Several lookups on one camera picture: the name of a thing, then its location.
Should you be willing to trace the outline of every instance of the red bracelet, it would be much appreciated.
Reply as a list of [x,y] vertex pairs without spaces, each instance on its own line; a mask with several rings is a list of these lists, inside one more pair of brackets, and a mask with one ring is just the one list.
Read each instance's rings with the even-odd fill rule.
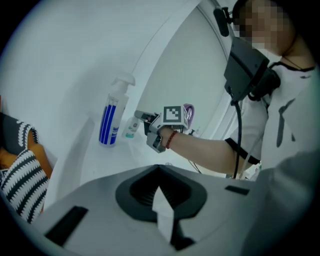
[[173,133],[171,134],[170,138],[168,139],[168,141],[166,142],[166,145],[165,145],[165,147],[166,147],[167,149],[170,149],[170,148],[169,148],[170,142],[171,142],[172,138],[173,138],[177,133],[178,133],[178,132],[177,132],[176,130],[174,130]]

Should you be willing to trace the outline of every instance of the spray bottle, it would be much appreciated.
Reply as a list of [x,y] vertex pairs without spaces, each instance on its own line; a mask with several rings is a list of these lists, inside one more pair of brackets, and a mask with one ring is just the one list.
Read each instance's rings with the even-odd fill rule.
[[129,99],[126,95],[129,85],[136,85],[135,78],[132,74],[124,72],[119,73],[111,84],[99,132],[99,142],[107,147],[115,145],[119,125]]

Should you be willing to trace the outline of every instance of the person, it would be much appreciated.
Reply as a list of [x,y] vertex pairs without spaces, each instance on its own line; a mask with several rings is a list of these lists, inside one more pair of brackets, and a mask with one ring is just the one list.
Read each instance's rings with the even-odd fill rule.
[[[264,46],[281,57],[279,62],[270,66],[279,76],[280,86],[260,101],[245,99],[238,172],[248,152],[251,155],[247,168],[260,161],[263,170],[274,168],[302,150],[284,113],[307,88],[316,63],[289,16],[274,1],[238,0],[232,10],[232,19],[241,38],[253,46]],[[234,173],[238,129],[226,140],[202,139],[173,132],[168,127],[160,130],[164,147],[206,169],[229,175]]]

